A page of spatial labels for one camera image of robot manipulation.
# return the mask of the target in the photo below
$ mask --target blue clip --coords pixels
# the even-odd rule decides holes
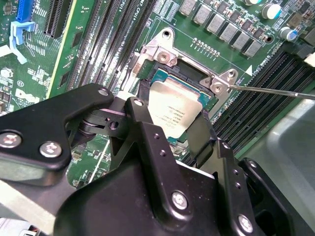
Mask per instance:
[[[11,33],[9,37],[10,49],[13,54],[15,54],[18,58],[20,64],[25,64],[27,62],[26,58],[20,53],[20,51],[16,48],[16,45],[23,44],[23,31],[26,30],[28,32],[32,32],[35,30],[35,22],[24,22],[19,23],[17,21],[11,22]]]

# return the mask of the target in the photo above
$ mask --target pcie slot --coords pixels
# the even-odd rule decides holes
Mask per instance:
[[[71,0],[51,0],[48,9],[44,34],[59,38],[66,23]]]
[[[84,35],[84,41],[80,46],[78,60],[73,68],[71,81],[68,84],[67,90],[71,90],[74,88],[74,86],[77,87],[80,84],[80,80],[84,75],[84,71],[92,54],[96,39],[98,38],[98,35],[100,33],[101,26],[103,25],[104,20],[107,16],[107,11],[109,9],[110,3],[111,1],[108,1],[108,3],[106,3],[105,9],[103,9],[100,16],[99,12],[101,10],[103,0],[97,0],[95,6],[93,7],[92,16]]]
[[[294,89],[296,92],[302,92],[312,81],[314,80],[314,74],[310,75],[306,80],[304,80],[302,83],[299,83],[300,86],[296,89]],[[264,119],[260,125],[256,128],[252,128],[247,131],[247,133],[244,135],[246,138],[241,139],[242,141],[240,143],[234,143],[232,144],[232,148],[235,153],[239,152],[250,140],[252,140],[255,137],[256,131],[257,130],[262,130],[267,124],[269,124],[275,116],[280,114],[280,112],[288,106],[294,98],[292,97],[287,97],[285,100],[282,100],[282,102],[279,102],[275,104],[272,108],[274,108],[273,113],[270,113],[269,116]]]
[[[263,87],[276,89],[277,86],[286,78],[286,76],[292,71],[294,67],[296,67],[297,64],[298,62],[296,62],[295,59],[291,59],[291,62],[287,61],[286,64],[284,64],[284,68],[282,69],[283,73],[276,74],[275,76],[268,78],[268,81],[265,82]],[[229,123],[230,129],[226,129],[225,132],[220,133],[220,137],[222,138],[226,137],[227,134],[232,134],[238,126],[242,125],[242,123],[239,122],[239,119],[241,118],[242,120],[245,120],[248,116],[252,115],[252,111],[256,109],[267,96],[268,94],[265,93],[252,93],[252,97],[248,100],[248,102],[251,101],[250,104],[238,110],[238,115],[233,116]]]
[[[119,24],[121,23],[122,17],[124,16],[125,10],[129,5],[130,0],[126,0],[125,4],[123,5],[123,8],[120,10],[120,16],[118,19],[118,22],[116,22],[115,24],[113,24],[114,19],[116,14],[118,13],[118,8],[121,5],[121,1],[119,0],[115,0],[112,2],[111,7],[109,9],[109,13],[108,16],[106,17],[106,22],[105,25],[102,28],[102,32],[97,40],[97,43],[95,45],[95,48],[93,50],[92,53],[92,58],[91,60],[89,60],[87,67],[86,67],[86,72],[84,74],[84,79],[82,80],[82,83],[80,84],[82,85],[86,85],[88,84],[91,80],[92,77],[92,72],[94,70],[94,68],[99,65],[96,65],[96,62],[98,62],[99,58],[98,57],[106,57],[108,54],[108,47],[110,46],[110,42],[112,41],[113,37],[112,35],[116,34],[116,30],[117,27],[119,26]],[[102,55],[100,55],[101,53],[101,48],[104,47],[105,45],[105,52],[102,52]]]
[[[132,0],[130,5],[127,8],[127,12],[122,19],[122,24],[119,25],[117,34],[114,37],[111,37],[111,47],[109,53],[106,57],[103,58],[102,64],[98,67],[93,82],[98,84],[104,84],[104,79],[106,77],[107,70],[104,70],[105,67],[108,67],[116,52],[120,48],[124,38],[126,38],[129,26],[132,23],[133,16],[135,14],[136,8],[138,6],[138,1]]]
[[[140,13],[141,17],[138,17],[135,23],[135,29],[131,30],[132,35],[128,40],[126,40],[123,50],[121,52],[120,57],[118,58],[117,65],[113,69],[110,77],[109,77],[109,85],[108,88],[113,90],[117,85],[116,76],[119,72],[121,72],[124,67],[127,65],[129,58],[135,51],[135,47],[138,43],[138,40],[146,26],[146,23],[155,7],[155,4],[158,0],[150,0],[147,3],[144,3],[144,12]]]
[[[277,52],[271,60],[267,63],[264,71],[256,75],[249,86],[261,88],[268,78],[276,71],[286,60],[288,56],[283,52]],[[214,129],[217,133],[221,131],[229,124],[230,120],[237,114],[237,112],[244,107],[254,93],[249,91],[241,92],[231,106],[223,113],[224,118],[220,118],[215,124]]]
[[[293,81],[290,80],[282,80],[283,86],[280,86],[279,88],[276,89],[281,89],[281,90],[292,90],[294,85],[301,79],[301,77],[305,74],[306,68],[299,68],[297,72],[295,72],[291,78],[294,78]],[[252,108],[252,112],[249,115],[252,115],[252,117],[243,119],[245,124],[248,124],[248,126],[255,126],[255,124],[258,122],[260,117],[264,117],[267,112],[270,111],[270,107],[274,106],[275,103],[277,103],[279,100],[284,100],[285,98],[283,96],[278,96],[278,95],[269,95],[269,94],[264,94],[264,98],[262,98],[261,102]],[[234,130],[232,131],[229,136],[232,137],[229,139],[229,136],[227,138],[229,139],[229,143],[235,143],[235,141],[238,139],[239,135],[242,135],[244,132],[245,127],[241,128],[240,130]]]

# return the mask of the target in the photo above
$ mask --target gray surface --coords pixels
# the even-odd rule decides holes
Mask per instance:
[[[315,101],[301,101],[242,157],[264,169],[315,231]]]

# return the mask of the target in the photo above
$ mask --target dimm slot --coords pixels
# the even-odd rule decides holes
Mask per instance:
[[[306,79],[304,82],[301,83],[299,89],[295,89],[296,92],[302,92],[312,81],[314,80],[314,74],[312,76],[309,76],[308,79]],[[274,114],[278,115],[281,113],[281,111],[287,107],[294,98],[292,97],[287,97],[285,101],[281,104],[276,104],[274,106],[274,113],[269,114],[269,116],[262,122],[260,123],[260,126],[258,127],[260,130],[262,130],[266,125],[268,125],[274,118]],[[232,148],[235,153],[239,152],[246,144],[248,144],[255,136],[256,130],[252,131],[251,134],[247,136],[246,139],[243,139],[241,143],[235,143]]]
[[[103,0],[97,0],[97,2],[95,3],[95,6],[93,7],[91,18],[87,24],[88,27],[85,30],[84,41],[80,46],[80,53],[78,56],[78,60],[75,66],[73,67],[71,80],[68,84],[67,90],[73,89],[74,86],[76,88],[80,84],[80,80],[83,77],[84,69],[86,68],[86,65],[91,56],[93,47],[95,45],[96,39],[98,37],[99,31],[106,18],[107,10],[109,8],[110,2],[111,1],[107,2],[101,16],[99,16],[98,14],[101,10]]]
[[[285,55],[283,52],[277,52],[266,64],[264,70],[253,77],[249,86],[261,88],[261,86],[266,82],[264,78],[269,78],[273,71],[277,70],[287,60],[287,58],[287,55]],[[236,115],[235,112],[238,112],[242,107],[244,107],[252,96],[252,92],[241,92],[236,100],[223,113],[222,117],[220,117],[213,125],[215,131],[220,133],[225,128],[225,126],[229,124],[230,120],[233,119],[234,115]]]
[[[117,30],[117,33],[115,35],[115,37],[112,37],[112,45],[109,49],[109,53],[106,57],[103,58],[102,60],[102,65],[98,67],[97,71],[96,71],[96,76],[94,77],[93,82],[98,83],[103,85],[104,83],[104,79],[106,77],[106,71],[104,71],[104,68],[110,65],[110,63],[112,62],[114,55],[116,54],[116,52],[118,51],[118,49],[120,48],[124,38],[126,37],[127,31],[128,31],[128,27],[130,26],[131,22],[132,22],[132,18],[134,16],[134,13],[136,11],[136,8],[138,6],[138,2],[132,0],[130,2],[130,5],[127,8],[127,12],[124,15],[124,18],[122,19],[122,24],[119,25],[119,28]]]
[[[129,5],[129,1],[130,0],[128,0],[128,2],[125,2],[123,8],[121,9],[121,12],[120,12],[121,14],[119,16],[119,19],[121,19],[123,17],[124,12],[125,12],[127,6]],[[115,32],[114,28],[117,28],[121,22],[121,20],[120,21],[118,20],[118,22],[115,25],[113,25],[113,22],[114,22],[116,14],[118,12],[119,6],[121,6],[121,1],[118,1],[118,0],[113,1],[111,4],[108,16],[106,17],[105,25],[102,28],[101,34],[100,34],[100,36],[97,40],[97,43],[95,45],[95,48],[93,50],[93,53],[91,56],[92,58],[91,58],[91,60],[89,60],[89,62],[87,64],[86,72],[84,74],[84,79],[82,80],[82,83],[80,84],[80,86],[86,85],[90,82],[90,80],[92,78],[92,72],[93,72],[94,68],[96,66],[98,66],[95,64],[95,62],[98,61],[98,57],[103,57],[108,53],[108,46],[110,45],[110,42],[106,43],[106,40],[107,39],[109,41],[111,40],[112,37],[110,37],[110,35],[112,35]],[[106,47],[105,52],[104,52],[104,54],[100,55],[101,48],[104,45],[106,45],[105,46]]]
[[[145,11],[142,14],[142,17],[139,18],[139,21],[136,23],[135,30],[133,30],[133,35],[130,37],[130,40],[128,40],[128,43],[124,46],[123,51],[121,53],[120,58],[118,59],[117,65],[115,66],[112,74],[109,77],[109,85],[108,88],[111,89],[111,91],[116,87],[118,78],[116,78],[117,74],[121,72],[125,66],[127,65],[129,58],[133,54],[135,47],[138,43],[138,40],[146,26],[146,23],[153,11],[153,8],[158,0],[150,0],[148,1]]]
[[[281,74],[276,74],[275,77],[273,78],[269,78],[268,82],[265,83],[266,86],[268,86],[268,88],[270,89],[276,89],[277,86],[283,81],[284,78],[286,78],[286,76],[292,71],[292,69],[298,64],[294,59],[293,63],[286,63],[284,65],[284,69],[283,69],[283,73]],[[230,122],[230,129],[227,129],[224,133],[221,133],[220,136],[221,137],[225,137],[226,134],[231,134],[234,132],[235,129],[237,129],[238,126],[241,125],[241,122],[239,122],[239,117],[241,117],[241,119],[246,119],[250,114],[252,114],[252,111],[258,107],[262,101],[264,101],[264,99],[267,97],[268,95],[265,93],[261,93],[261,92],[255,92],[253,93],[253,96],[250,98],[251,104],[249,106],[244,106],[241,108],[241,110],[238,111],[238,116],[234,116],[233,119]]]
[[[309,69],[303,67],[302,64],[298,64],[294,60],[288,62],[288,64],[289,66],[286,64],[282,68],[279,68],[279,71],[276,72],[277,74],[281,74],[279,77],[281,83],[278,84],[276,89],[293,90],[296,92],[303,91],[303,89],[305,89],[313,81],[312,77],[309,75]],[[284,80],[286,76],[292,78],[292,80]],[[248,102],[250,104],[254,104],[254,106],[251,106],[250,109],[251,116],[242,116],[242,114],[240,114],[238,117],[240,118],[239,121],[242,120],[241,125],[235,129],[233,127],[235,124],[229,124],[229,128],[224,130],[224,135],[219,134],[219,136],[227,140],[235,150],[235,153],[237,153],[256,135],[257,132],[260,132],[269,122],[271,122],[274,117],[276,117],[292,100],[293,98],[271,94],[264,94],[258,105],[255,102],[256,100],[249,100]]]
[[[291,88],[294,86],[294,84],[299,81],[299,75],[304,75],[305,74],[305,68],[299,68],[299,71],[297,73],[295,73],[293,76],[295,76],[294,78],[298,78],[297,80],[293,80],[293,81],[284,81],[282,80],[282,83],[284,83],[283,86],[280,86],[280,88],[276,88],[276,89],[281,89],[281,90],[291,90]],[[249,114],[247,115],[247,117],[244,119],[244,123],[246,124],[251,124],[251,126],[255,126],[255,121],[257,119],[259,119],[259,117],[263,117],[265,115],[265,113],[269,112],[269,108],[271,106],[273,106],[273,104],[277,103],[279,100],[284,99],[283,96],[280,95],[269,95],[269,94],[264,94],[264,98],[261,99],[259,104],[255,104],[255,101],[253,102],[253,104],[255,104],[255,106],[252,108],[252,112],[249,112]],[[244,127],[242,127],[239,131],[237,130],[233,130],[229,135],[232,137],[232,139],[230,139],[229,137],[227,137],[229,139],[229,142],[234,143],[235,140],[237,140],[238,136],[241,135],[241,132],[244,131]]]

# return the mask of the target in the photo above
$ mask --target white connector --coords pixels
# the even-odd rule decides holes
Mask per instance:
[[[309,54],[305,58],[304,62],[310,65],[311,67],[315,67],[315,53]]]

